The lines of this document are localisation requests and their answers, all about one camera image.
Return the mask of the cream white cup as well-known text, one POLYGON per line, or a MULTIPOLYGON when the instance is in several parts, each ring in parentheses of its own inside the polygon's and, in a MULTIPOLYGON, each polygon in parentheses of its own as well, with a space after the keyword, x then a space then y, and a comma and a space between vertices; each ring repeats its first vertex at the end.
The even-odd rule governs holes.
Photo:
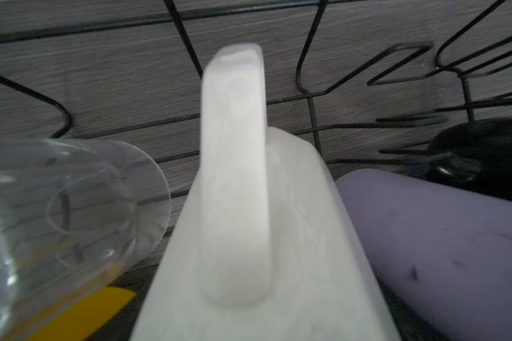
POLYGON ((255 43, 201 84, 200 166, 132 340, 398 340, 331 173, 267 124, 255 43))

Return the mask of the clear glass cup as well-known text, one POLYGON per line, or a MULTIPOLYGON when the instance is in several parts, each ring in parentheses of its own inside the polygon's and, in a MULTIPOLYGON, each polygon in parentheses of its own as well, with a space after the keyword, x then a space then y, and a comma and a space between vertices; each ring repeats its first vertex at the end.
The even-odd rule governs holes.
POLYGON ((171 194, 125 142, 0 139, 0 340, 24 340, 162 240, 171 194))

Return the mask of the lilac cup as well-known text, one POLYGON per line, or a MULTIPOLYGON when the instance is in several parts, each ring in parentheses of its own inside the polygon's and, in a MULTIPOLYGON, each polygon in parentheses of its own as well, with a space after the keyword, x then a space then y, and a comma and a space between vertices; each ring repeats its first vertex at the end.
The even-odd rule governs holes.
POLYGON ((512 202, 388 173, 336 182, 375 275, 452 340, 512 340, 512 202))

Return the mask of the yellow mug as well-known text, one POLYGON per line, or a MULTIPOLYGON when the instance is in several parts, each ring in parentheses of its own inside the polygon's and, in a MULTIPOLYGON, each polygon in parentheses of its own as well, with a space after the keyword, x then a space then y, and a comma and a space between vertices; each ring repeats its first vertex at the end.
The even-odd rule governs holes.
POLYGON ((102 288, 73 305, 28 340, 85 340, 110 321, 135 296, 135 292, 124 288, 102 288))

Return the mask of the black mug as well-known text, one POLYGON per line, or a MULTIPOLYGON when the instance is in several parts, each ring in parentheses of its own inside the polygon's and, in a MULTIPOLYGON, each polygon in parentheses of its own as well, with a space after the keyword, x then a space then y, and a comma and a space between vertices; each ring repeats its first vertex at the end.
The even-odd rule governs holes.
POLYGON ((432 140, 428 151, 450 157, 432 162, 427 180, 512 201, 512 118, 452 126, 432 140))

